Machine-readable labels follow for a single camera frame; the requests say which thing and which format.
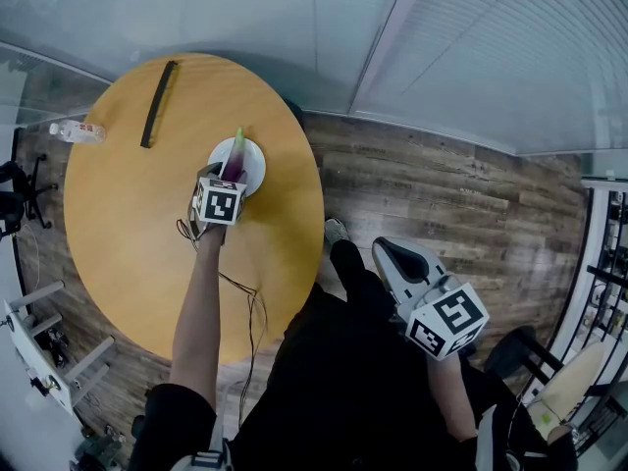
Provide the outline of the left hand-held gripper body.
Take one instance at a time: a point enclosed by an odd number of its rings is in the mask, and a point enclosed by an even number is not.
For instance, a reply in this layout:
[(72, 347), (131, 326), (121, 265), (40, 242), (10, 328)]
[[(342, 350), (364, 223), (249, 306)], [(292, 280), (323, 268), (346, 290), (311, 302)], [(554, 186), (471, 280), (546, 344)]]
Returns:
[(197, 180), (187, 212), (187, 225), (194, 241), (215, 226), (232, 226), (238, 220), (247, 185), (201, 177)]

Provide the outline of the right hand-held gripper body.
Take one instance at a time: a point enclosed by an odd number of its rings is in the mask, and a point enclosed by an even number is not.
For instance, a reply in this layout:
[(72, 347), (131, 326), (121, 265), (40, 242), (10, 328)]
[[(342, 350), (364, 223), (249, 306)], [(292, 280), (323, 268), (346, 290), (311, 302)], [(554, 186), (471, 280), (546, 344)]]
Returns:
[(470, 344), (489, 322), (488, 310), (469, 283), (445, 273), (430, 286), (406, 289), (396, 308), (405, 337), (435, 360)]

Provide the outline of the white round plate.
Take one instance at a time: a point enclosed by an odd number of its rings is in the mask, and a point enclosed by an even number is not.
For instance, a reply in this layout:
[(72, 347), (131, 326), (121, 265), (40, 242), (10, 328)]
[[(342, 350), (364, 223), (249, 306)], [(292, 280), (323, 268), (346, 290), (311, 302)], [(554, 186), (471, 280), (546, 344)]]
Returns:
[[(222, 140), (211, 152), (207, 164), (226, 163), (235, 139)], [(266, 160), (256, 142), (246, 139), (243, 159), (243, 170), (246, 172), (246, 197), (253, 195), (261, 186), (266, 174)]]

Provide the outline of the long black strip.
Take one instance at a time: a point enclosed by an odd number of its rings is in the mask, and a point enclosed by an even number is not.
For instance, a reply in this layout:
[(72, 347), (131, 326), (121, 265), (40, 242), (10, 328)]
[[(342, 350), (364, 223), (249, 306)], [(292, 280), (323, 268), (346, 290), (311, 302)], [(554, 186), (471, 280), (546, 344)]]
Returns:
[(160, 76), (157, 87), (154, 91), (154, 95), (148, 110), (148, 114), (146, 117), (146, 121), (144, 124), (140, 147), (144, 149), (149, 149), (151, 147), (151, 137), (153, 128), (157, 119), (157, 115), (160, 109), (161, 102), (165, 95), (166, 89), (168, 87), (168, 82), (170, 80), (173, 71), (177, 67), (178, 62), (174, 60), (170, 60), (166, 63), (162, 75)]

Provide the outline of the black office chair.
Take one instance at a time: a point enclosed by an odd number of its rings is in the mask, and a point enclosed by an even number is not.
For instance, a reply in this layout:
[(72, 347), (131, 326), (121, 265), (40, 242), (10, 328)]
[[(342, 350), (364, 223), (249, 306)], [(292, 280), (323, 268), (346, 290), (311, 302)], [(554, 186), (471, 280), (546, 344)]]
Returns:
[(4, 228), (0, 227), (0, 241), (21, 229), (23, 217), (28, 220), (37, 219), (45, 230), (52, 228), (52, 223), (43, 219), (37, 202), (39, 195), (58, 189), (56, 183), (41, 188), (36, 186), (39, 164), (46, 160), (46, 154), (38, 155), (29, 175), (14, 161), (7, 161), (0, 166), (0, 184), (13, 185), (12, 191), (0, 190), (0, 221), (5, 225)]

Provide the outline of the white desk with grey legs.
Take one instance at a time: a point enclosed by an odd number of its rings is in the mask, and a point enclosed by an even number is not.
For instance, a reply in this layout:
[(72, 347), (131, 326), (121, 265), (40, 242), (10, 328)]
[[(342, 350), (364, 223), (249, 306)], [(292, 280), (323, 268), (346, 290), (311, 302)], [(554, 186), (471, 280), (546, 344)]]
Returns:
[(56, 281), (16, 300), (4, 300), (0, 317), (4, 319), (3, 323), (8, 325), (12, 343), (26, 363), (27, 370), (30, 373), (34, 373), (35, 379), (41, 384), (44, 396), (51, 395), (70, 415), (75, 415), (77, 404), (107, 374), (110, 367), (108, 364), (103, 364), (85, 382), (81, 382), (79, 376), (113, 346), (115, 339), (112, 336), (108, 336), (67, 373), (63, 373), (47, 359), (43, 348), (39, 346), (35, 338), (60, 323), (62, 316), (56, 313), (37, 326), (28, 329), (22, 318), (21, 311), (27, 305), (47, 297), (64, 287), (63, 281)]

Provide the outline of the person's left forearm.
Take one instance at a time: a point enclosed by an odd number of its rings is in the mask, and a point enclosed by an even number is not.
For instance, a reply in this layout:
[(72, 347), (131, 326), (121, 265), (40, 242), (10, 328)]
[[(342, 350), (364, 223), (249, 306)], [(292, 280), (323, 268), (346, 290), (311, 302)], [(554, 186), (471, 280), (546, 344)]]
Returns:
[(219, 260), (226, 228), (203, 234), (183, 300), (173, 342), (169, 381), (217, 403), (221, 341)]

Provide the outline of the person's black clothing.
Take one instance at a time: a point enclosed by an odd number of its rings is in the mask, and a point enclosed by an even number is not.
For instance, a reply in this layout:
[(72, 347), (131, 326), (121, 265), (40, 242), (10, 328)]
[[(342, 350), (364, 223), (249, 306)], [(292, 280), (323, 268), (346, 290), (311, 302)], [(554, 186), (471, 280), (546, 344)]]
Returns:
[[(474, 439), (446, 428), (427, 356), (398, 333), (394, 302), (350, 240), (331, 245), (345, 290), (314, 286), (285, 333), (267, 387), (227, 441), (234, 471), (552, 471), (547, 438), (508, 387), (461, 359)], [(148, 394), (129, 471), (188, 468), (217, 423), (197, 392), (166, 383)]]

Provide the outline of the clear plastic water bottle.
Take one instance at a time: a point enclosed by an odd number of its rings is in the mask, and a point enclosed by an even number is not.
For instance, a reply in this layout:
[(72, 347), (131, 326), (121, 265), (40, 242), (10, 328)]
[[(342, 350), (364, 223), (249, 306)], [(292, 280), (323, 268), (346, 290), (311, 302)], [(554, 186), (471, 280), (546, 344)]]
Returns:
[(106, 138), (102, 127), (74, 120), (52, 123), (49, 134), (68, 143), (102, 143)]

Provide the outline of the small beige oval table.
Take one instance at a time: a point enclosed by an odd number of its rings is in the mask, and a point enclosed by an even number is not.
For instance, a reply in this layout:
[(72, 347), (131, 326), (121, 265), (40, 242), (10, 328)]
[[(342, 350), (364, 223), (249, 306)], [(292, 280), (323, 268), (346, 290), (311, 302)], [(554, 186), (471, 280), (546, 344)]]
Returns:
[(528, 411), (534, 420), (545, 423), (545, 415), (564, 420), (585, 396), (601, 368), (604, 346), (592, 342), (563, 366), (533, 398)]

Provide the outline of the purple eggplant with green stem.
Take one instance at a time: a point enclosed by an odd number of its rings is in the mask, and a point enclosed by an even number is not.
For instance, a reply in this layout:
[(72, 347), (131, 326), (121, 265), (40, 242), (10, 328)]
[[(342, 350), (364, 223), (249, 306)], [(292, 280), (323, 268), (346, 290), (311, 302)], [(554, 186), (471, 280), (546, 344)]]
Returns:
[(238, 128), (229, 158), (222, 169), (221, 179), (223, 181), (237, 183), (240, 179), (244, 172), (245, 145), (246, 138), (243, 128)]

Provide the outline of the round wooden table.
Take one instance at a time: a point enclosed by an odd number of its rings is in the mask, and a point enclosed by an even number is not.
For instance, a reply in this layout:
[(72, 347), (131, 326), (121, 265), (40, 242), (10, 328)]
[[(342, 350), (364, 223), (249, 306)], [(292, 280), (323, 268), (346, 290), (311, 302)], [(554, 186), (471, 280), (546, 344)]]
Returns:
[(309, 142), (284, 99), (263, 79), (223, 58), (179, 54), (151, 147), (140, 147), (167, 63), (159, 58), (118, 78), (88, 121), (100, 144), (73, 147), (64, 219), (90, 297), (127, 338), (170, 358), (195, 250), (179, 233), (197, 171), (238, 128), (261, 148), (266, 174), (244, 203), (221, 250), (220, 359), (237, 362), (249, 335), (278, 339), (307, 299), (323, 248), (324, 204)]

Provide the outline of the black metal shelf rack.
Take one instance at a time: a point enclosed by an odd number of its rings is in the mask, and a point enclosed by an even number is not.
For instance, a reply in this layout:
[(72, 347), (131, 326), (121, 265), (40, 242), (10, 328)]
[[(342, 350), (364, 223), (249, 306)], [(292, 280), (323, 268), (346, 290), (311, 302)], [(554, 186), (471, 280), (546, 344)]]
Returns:
[(628, 194), (610, 191), (597, 269), (585, 313), (585, 341), (604, 346), (604, 360), (624, 353), (628, 334)]

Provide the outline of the black table base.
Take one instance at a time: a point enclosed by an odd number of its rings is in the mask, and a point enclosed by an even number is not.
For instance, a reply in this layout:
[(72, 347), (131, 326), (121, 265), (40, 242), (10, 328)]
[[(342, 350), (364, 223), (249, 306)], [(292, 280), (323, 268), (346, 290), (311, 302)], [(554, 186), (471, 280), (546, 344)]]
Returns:
[(484, 372), (504, 380), (525, 368), (534, 379), (545, 386), (550, 381), (550, 376), (531, 359), (532, 355), (547, 364), (553, 373), (564, 367), (558, 358), (537, 341), (532, 326), (521, 326), (509, 332), (492, 349), (484, 364)]

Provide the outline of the person's light shoe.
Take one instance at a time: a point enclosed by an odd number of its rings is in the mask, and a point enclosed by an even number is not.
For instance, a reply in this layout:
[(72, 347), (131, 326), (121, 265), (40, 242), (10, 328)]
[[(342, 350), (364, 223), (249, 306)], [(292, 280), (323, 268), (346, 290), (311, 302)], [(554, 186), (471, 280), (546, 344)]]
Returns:
[(324, 223), (324, 236), (329, 245), (334, 245), (340, 240), (349, 240), (348, 231), (339, 219), (331, 217)]

